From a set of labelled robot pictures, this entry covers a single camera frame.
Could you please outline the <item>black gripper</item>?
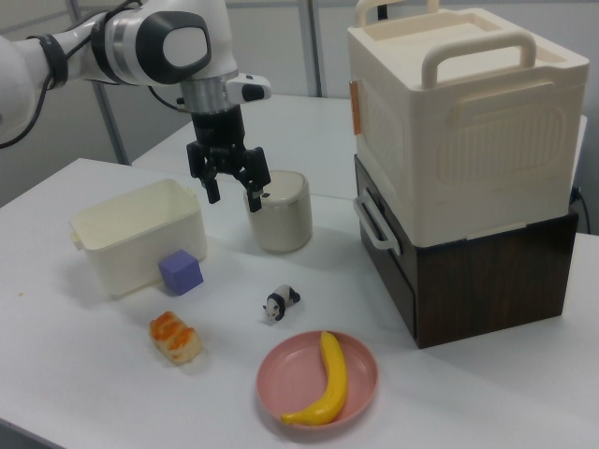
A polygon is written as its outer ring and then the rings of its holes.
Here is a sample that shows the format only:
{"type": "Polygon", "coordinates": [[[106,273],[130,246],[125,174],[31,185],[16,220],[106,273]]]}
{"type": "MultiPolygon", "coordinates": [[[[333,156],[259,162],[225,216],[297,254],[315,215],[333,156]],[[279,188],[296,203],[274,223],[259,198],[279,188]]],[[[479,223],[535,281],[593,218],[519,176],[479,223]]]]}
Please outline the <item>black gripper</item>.
{"type": "Polygon", "coordinates": [[[241,156],[235,165],[234,178],[245,188],[250,212],[261,209],[261,196],[270,183],[270,172],[264,150],[246,150],[245,129],[240,106],[212,113],[192,113],[196,139],[186,146],[188,165],[193,178],[206,190],[210,204],[220,200],[217,169],[210,149],[235,150],[241,156]]]}

